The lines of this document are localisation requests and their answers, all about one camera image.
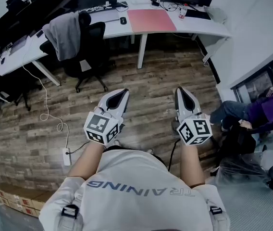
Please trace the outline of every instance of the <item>hand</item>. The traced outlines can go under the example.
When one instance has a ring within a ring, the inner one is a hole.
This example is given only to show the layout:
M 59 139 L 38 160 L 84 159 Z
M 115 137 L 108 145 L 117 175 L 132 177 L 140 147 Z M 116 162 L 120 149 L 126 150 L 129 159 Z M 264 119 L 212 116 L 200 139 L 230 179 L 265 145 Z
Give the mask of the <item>hand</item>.
M 252 129 L 252 124 L 248 121 L 241 121 L 240 126 L 247 129 Z

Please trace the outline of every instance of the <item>cable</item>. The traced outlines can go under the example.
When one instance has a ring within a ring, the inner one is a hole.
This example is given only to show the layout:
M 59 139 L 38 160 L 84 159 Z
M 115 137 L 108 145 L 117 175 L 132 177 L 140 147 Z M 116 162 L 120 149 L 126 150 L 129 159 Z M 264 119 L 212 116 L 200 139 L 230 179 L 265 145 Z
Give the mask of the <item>cable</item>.
M 200 12 L 199 10 L 197 10 L 195 7 L 191 6 L 190 4 L 188 4 L 188 6 L 189 6 L 190 8 L 192 8 L 192 9 L 194 9 L 194 10 Z
M 65 154 L 66 155 L 69 155 L 69 154 L 72 154 L 72 153 L 75 153 L 75 152 L 77 152 L 77 151 L 79 151 L 84 145 L 86 145 L 87 143 L 89 143 L 90 141 L 88 141 L 88 142 L 85 142 L 83 145 L 81 145 L 78 149 L 76 149 L 75 151 L 73 151 L 73 152 L 66 152 Z
M 26 54 L 28 53 L 29 49 L 31 48 L 32 42 L 33 42 L 33 39 L 31 40 L 31 43 L 30 43 L 30 45 L 29 45 L 29 48 L 27 49 L 25 55 L 23 56 L 23 59 L 22 59 L 22 67 L 23 67 L 24 70 L 27 71 L 31 76 L 33 76 L 34 78 L 38 79 L 38 80 L 40 81 L 40 84 L 42 85 L 42 87 L 45 89 L 45 92 L 46 92 L 46 104 L 45 104 L 45 106 L 46 106 L 46 108 L 47 108 L 47 113 L 42 113 L 42 114 L 40 115 L 40 117 L 39 117 L 40 120 L 41 120 L 41 121 L 47 121 L 48 118 L 49 118 L 49 116 L 51 116 L 51 117 L 54 118 L 54 119 L 60 120 L 61 122 L 60 122 L 60 123 L 57 125 L 57 127 L 56 127 L 56 129 L 57 129 L 58 132 L 61 132 L 61 131 L 63 130 L 63 126 L 64 126 L 64 125 L 67 126 L 67 130 L 68 130 L 68 131 L 67 131 L 66 144 L 65 144 L 65 148 L 67 148 L 67 145 L 68 145 L 68 136 L 69 136 L 69 127 L 68 127 L 68 125 L 67 125 L 66 123 L 64 123 L 60 118 L 50 115 L 49 108 L 48 108 L 48 105 L 47 105 L 47 100 L 48 100 L 48 92 L 47 92 L 47 89 L 46 89 L 45 86 L 42 84 L 40 78 L 38 78 L 38 77 L 34 76 L 33 74 L 31 74 L 30 71 L 28 71 L 28 70 L 25 68 L 25 66 L 24 66 L 25 56 L 26 56 Z
M 179 35 L 176 35 L 175 33 L 172 33 L 174 34 L 176 37 L 179 37 L 179 38 L 183 38 L 183 39 L 191 39 L 191 38 L 187 38 L 187 37 L 183 37 L 183 36 L 179 36 Z M 199 43 L 197 42 L 197 40 L 195 40 L 195 42 L 198 44 L 198 47 L 199 47 L 199 50 L 200 50 L 200 53 L 203 55 L 203 57 L 205 57 L 205 54 L 203 53 L 202 49 L 200 48 L 199 46 Z M 210 67 L 208 61 L 204 62 L 203 64 L 204 67 Z
M 180 139 L 176 140 L 175 143 L 174 143 L 174 147 L 172 149 L 172 153 L 171 153 L 171 157 L 170 157 L 170 163 L 169 163 L 169 172 L 170 172 L 170 169 L 171 169 L 171 165 L 172 165 L 172 158 L 173 158 L 173 153 L 175 151 L 175 148 L 176 148 L 176 144 L 180 141 Z
M 116 10 L 118 11 L 118 12 L 124 12 L 124 11 L 126 11 L 126 10 L 128 10 L 129 9 L 129 6 L 127 5 L 127 4 L 124 4 L 124 3 L 122 3 L 122 2 L 119 2 L 119 3 L 121 3 L 122 5 L 124 5 L 125 7 L 127 7 L 125 10 L 123 10 L 123 11 L 120 11 L 120 10 L 118 10 L 117 8 L 116 8 Z
M 175 11 L 175 10 L 178 8 L 178 6 L 179 6 L 179 3 L 177 3 L 177 7 L 174 7 L 172 4 L 169 4 L 169 7 L 166 8 L 166 7 L 164 6 L 165 1 L 162 2 L 162 5 L 161 5 L 160 1 L 161 1 L 161 0 L 159 0 L 159 5 L 160 5 L 160 7 L 163 8 L 164 10 L 166 10 L 166 11 L 169 11 L 169 12 Z

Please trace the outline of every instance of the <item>glass panel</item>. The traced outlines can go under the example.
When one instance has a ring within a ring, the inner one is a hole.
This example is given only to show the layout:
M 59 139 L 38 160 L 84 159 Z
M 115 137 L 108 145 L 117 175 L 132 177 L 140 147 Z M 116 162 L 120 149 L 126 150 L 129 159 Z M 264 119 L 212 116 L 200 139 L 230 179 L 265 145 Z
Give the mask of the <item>glass panel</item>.
M 252 81 L 246 84 L 248 94 L 253 103 L 260 95 L 266 96 L 269 88 L 272 87 L 272 82 L 267 72 L 262 73 Z

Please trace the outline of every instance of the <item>white cable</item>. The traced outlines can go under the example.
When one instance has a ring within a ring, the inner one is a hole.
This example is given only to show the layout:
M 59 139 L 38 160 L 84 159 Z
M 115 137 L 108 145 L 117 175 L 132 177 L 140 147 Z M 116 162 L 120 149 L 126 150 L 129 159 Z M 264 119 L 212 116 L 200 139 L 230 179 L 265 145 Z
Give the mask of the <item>white cable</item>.
M 30 43 L 30 45 L 29 45 L 29 48 L 27 49 L 25 55 L 23 56 L 23 59 L 22 59 L 22 67 L 23 67 L 24 70 L 27 71 L 31 76 L 33 76 L 34 78 L 38 79 L 38 80 L 40 81 L 40 84 L 42 85 L 42 87 L 45 89 L 45 92 L 46 92 L 46 103 L 45 103 L 45 107 L 47 108 L 47 113 L 42 113 L 42 114 L 40 115 L 40 117 L 39 117 L 40 120 L 41 120 L 41 121 L 47 121 L 48 118 L 49 118 L 49 116 L 51 116 L 51 117 L 54 118 L 54 119 L 60 120 L 61 122 L 60 122 L 60 123 L 57 125 L 57 127 L 56 127 L 56 129 L 57 129 L 58 132 L 61 132 L 61 131 L 63 130 L 64 124 L 67 126 L 67 131 L 68 131 L 68 132 L 67 132 L 66 145 L 65 145 L 65 148 L 67 148 L 67 145 L 68 145 L 68 136 L 69 136 L 69 127 L 68 127 L 68 125 L 67 125 L 65 122 L 63 122 L 62 119 L 50 115 L 49 108 L 48 108 L 48 105 L 47 105 L 47 100 L 48 100 L 48 92 L 47 92 L 47 89 L 46 89 L 45 86 L 42 84 L 40 78 L 38 78 L 38 77 L 34 76 L 33 74 L 31 74 L 30 71 L 28 71 L 28 70 L 25 68 L 25 66 L 24 66 L 25 56 L 26 56 L 26 54 L 28 53 L 28 51 L 29 51 L 29 49 L 30 49 L 30 47 L 31 47 L 32 41 L 33 41 L 33 39 L 31 40 L 31 43 Z
M 126 7 L 128 7 L 128 5 L 127 5 L 127 4 L 124 4 L 124 3 L 122 3 L 122 2 L 118 2 L 118 3 L 120 3 L 120 4 L 122 4 L 122 5 L 126 6 Z
M 180 37 L 180 38 L 183 38 L 183 39 L 187 39 L 187 37 L 182 37 L 182 36 L 176 35 L 175 33 L 172 33 L 172 34 L 174 34 L 176 37 Z M 205 57 L 204 53 L 202 52 L 202 49 L 201 49 L 200 46 L 199 46 L 199 43 L 198 43 L 196 40 L 194 40 L 194 41 L 198 44 L 200 53 L 203 55 L 203 57 Z M 203 66 L 204 66 L 204 67 L 209 67 L 208 61 L 204 62 Z

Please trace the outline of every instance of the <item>white marker cube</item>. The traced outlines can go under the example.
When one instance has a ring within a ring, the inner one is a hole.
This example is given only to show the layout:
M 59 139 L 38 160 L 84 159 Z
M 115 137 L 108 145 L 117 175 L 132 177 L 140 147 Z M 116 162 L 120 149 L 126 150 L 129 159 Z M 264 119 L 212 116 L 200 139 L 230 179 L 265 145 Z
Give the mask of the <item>white marker cube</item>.
M 212 136 L 212 130 L 208 119 L 185 119 L 177 128 L 186 145 L 203 144 Z
M 107 145 L 119 133 L 119 120 L 89 112 L 84 132 L 91 141 Z

